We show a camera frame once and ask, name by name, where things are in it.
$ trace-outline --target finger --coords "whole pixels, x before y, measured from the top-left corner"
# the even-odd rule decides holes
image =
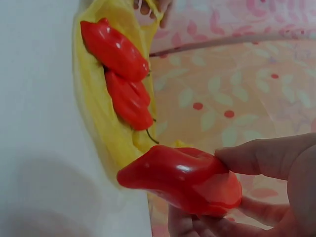
[[[139,0],[134,0],[134,9],[137,10],[139,8]]]
[[[266,226],[275,226],[283,219],[289,205],[271,205],[243,197],[239,209],[246,216]]]
[[[143,0],[142,6],[140,8],[140,13],[142,13],[143,15],[147,15],[149,12],[150,12],[150,7],[148,3],[146,2],[146,0]]]
[[[168,230],[171,237],[199,237],[193,229],[192,216],[169,205]]]
[[[236,173],[286,180],[295,159],[316,144],[316,133],[255,140],[234,148],[215,152],[215,156]]]
[[[152,11],[152,12],[150,13],[149,17],[150,17],[151,19],[155,19],[155,18],[156,18],[155,13]]]
[[[201,221],[198,217],[193,217],[193,229],[198,234],[199,237],[216,237],[208,226]]]
[[[165,28],[167,26],[167,23],[170,20],[171,12],[173,11],[174,2],[172,1],[168,6],[166,11],[164,12],[163,18],[160,22],[160,27]]]
[[[265,230],[260,228],[239,224],[225,218],[214,219],[203,216],[202,221],[217,237],[261,237],[265,233]]]

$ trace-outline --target glossy pepper skin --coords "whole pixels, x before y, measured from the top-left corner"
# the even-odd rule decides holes
[[[223,217],[239,206],[242,197],[236,175],[213,155],[195,148],[154,146],[120,170],[117,180],[195,215]]]
[[[148,110],[150,97],[141,81],[128,82],[112,71],[105,72],[105,80],[113,108],[125,122],[136,131],[153,125],[154,120]]]
[[[87,50],[104,66],[127,81],[139,82],[148,75],[148,61],[106,18],[97,23],[81,21],[80,25]]]

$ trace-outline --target leaf pattern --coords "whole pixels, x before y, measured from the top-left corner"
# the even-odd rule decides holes
[[[246,142],[263,138],[262,135],[257,131],[245,131],[245,132],[243,132],[243,136],[244,136]]]
[[[191,88],[186,88],[179,94],[179,107],[184,108],[193,101],[193,91]]]
[[[288,99],[289,102],[291,103],[295,102],[295,93],[289,86],[284,85],[282,87],[282,93],[283,95],[285,95],[285,97]]]
[[[283,75],[281,80],[284,84],[290,84],[293,81],[294,75]]]
[[[222,132],[223,147],[233,147],[237,141],[237,129],[234,126],[227,127]]]
[[[270,92],[269,84],[263,80],[257,79],[256,80],[257,87],[264,93]]]
[[[305,106],[305,108],[310,108],[312,106],[311,100],[305,91],[299,90],[297,92],[297,96],[302,102],[302,104]]]
[[[179,69],[173,69],[169,71],[167,74],[164,75],[166,79],[172,79],[179,76],[182,76],[183,74],[187,73],[189,69],[187,68],[179,68]]]
[[[313,78],[316,78],[316,70],[314,70],[314,69],[305,69],[305,72],[308,75],[312,76]]]
[[[201,117],[201,130],[202,132],[206,132],[211,129],[216,121],[215,111],[208,111]]]
[[[156,80],[154,82],[154,91],[156,92],[161,91],[165,85],[166,85],[166,80],[163,80],[163,79]]]
[[[242,81],[242,75],[241,75],[241,71],[237,71],[236,73],[234,73],[231,77],[231,84],[232,85],[240,85]]]
[[[269,68],[262,68],[256,73],[257,79],[265,78],[270,74],[271,70]]]
[[[274,54],[278,55],[279,53],[279,49],[277,47],[275,47],[274,45],[272,45],[271,43],[266,43],[266,47],[272,51]]]
[[[226,94],[223,94],[223,93],[216,93],[216,94],[214,94],[214,99],[218,103],[221,103],[222,105],[233,106],[233,104],[234,104],[233,99],[229,95],[226,95]]]
[[[270,58],[270,54],[267,51],[264,51],[262,49],[255,49],[254,50],[255,54],[258,56],[264,57],[264,58]]]
[[[233,95],[243,102],[247,102],[249,99],[248,92],[239,85],[233,87]]]
[[[208,91],[211,93],[216,93],[221,88],[221,77],[214,77],[208,81]]]
[[[168,127],[168,121],[156,124],[156,136],[159,137]]]
[[[181,66],[181,59],[179,56],[175,56],[175,55],[169,56],[169,62],[174,66]]]
[[[258,119],[257,115],[242,115],[234,120],[234,124],[238,126],[246,126]]]
[[[200,67],[206,66],[206,63],[204,62],[204,60],[201,57],[196,56],[196,55],[192,57],[192,62],[195,65],[200,66]]]

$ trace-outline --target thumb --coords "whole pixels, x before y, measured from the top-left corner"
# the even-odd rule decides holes
[[[287,180],[291,166],[305,150],[316,145],[316,133],[255,140],[238,147],[217,150],[215,156],[235,173]]]

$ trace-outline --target red dot pattern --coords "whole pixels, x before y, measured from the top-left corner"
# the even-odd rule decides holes
[[[224,116],[231,119],[231,118],[235,117],[235,113],[232,110],[227,110],[227,111],[225,111]]]
[[[278,78],[279,78],[278,74],[272,74],[271,77],[272,77],[273,79],[278,79]]]
[[[203,104],[202,103],[200,103],[200,102],[196,102],[196,103],[194,103],[193,104],[193,109],[195,109],[195,110],[201,110],[201,109],[203,109]]]

